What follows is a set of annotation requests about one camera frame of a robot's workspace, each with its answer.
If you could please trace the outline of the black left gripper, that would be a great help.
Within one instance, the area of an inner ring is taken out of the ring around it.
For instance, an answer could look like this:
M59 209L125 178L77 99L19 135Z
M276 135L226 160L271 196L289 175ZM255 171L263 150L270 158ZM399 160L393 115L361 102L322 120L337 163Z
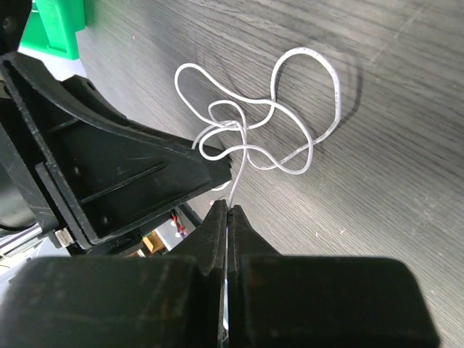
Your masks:
M141 226L231 179L192 143L121 115L78 76L1 58L1 163L43 231L69 229L85 252L138 243Z

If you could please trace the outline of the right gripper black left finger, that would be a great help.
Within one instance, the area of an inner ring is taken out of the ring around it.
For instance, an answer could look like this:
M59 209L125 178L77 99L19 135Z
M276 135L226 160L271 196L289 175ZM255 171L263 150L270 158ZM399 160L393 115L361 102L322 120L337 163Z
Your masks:
M228 208L161 257L42 257L1 303L3 347L220 347Z

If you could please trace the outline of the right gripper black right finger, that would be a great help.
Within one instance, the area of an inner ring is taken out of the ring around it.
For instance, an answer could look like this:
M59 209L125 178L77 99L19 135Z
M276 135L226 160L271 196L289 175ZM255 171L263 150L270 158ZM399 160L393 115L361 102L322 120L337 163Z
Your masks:
M386 257L284 256L228 215L231 347L438 347L406 264Z

